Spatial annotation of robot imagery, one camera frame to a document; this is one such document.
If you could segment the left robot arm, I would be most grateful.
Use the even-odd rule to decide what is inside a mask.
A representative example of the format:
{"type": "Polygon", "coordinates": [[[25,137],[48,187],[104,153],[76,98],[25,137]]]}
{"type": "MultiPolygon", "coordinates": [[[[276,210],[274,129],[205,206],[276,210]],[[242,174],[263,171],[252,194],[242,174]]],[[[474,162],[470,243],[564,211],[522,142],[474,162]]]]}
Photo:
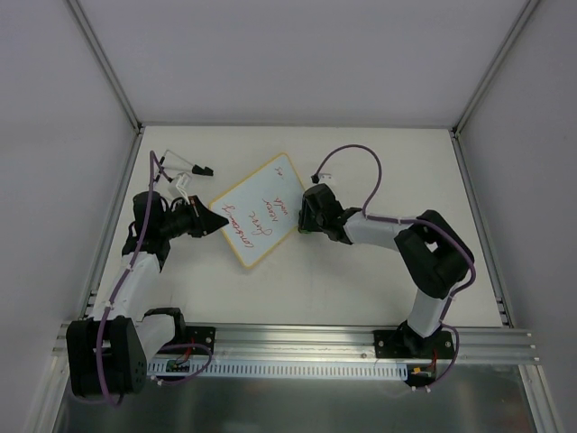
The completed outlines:
{"type": "Polygon", "coordinates": [[[133,221],[121,254],[121,270],[107,298],[87,318],[70,323],[66,333],[69,382],[80,399],[119,405],[140,392],[148,363],[159,352],[211,355],[187,330],[182,311],[147,307],[146,295],[160,286],[172,240],[202,238],[227,226],[228,219],[198,197],[168,202],[156,191],[133,197],[133,221]]]}

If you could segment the yellow-framed small whiteboard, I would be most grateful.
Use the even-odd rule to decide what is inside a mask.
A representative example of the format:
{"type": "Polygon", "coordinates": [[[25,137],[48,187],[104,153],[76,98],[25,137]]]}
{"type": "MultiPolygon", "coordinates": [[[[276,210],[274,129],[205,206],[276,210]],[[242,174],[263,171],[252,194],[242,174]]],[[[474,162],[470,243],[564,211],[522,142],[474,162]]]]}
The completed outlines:
{"type": "Polygon", "coordinates": [[[296,230],[303,192],[282,152],[210,203],[211,211],[228,220],[222,232],[244,268],[254,267],[296,230]]]}

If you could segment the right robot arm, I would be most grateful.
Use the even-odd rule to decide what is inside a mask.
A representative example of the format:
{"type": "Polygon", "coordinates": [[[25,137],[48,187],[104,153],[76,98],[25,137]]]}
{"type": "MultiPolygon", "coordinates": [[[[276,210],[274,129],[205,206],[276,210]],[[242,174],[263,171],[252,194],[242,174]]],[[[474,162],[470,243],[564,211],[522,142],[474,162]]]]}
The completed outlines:
{"type": "Polygon", "coordinates": [[[433,352],[454,296],[476,279],[474,255],[434,210],[420,216],[368,215],[364,208],[343,208],[325,184],[307,189],[298,214],[298,231],[323,233],[340,244],[368,244],[400,254],[417,287],[408,319],[385,346],[412,357],[433,352]]]}

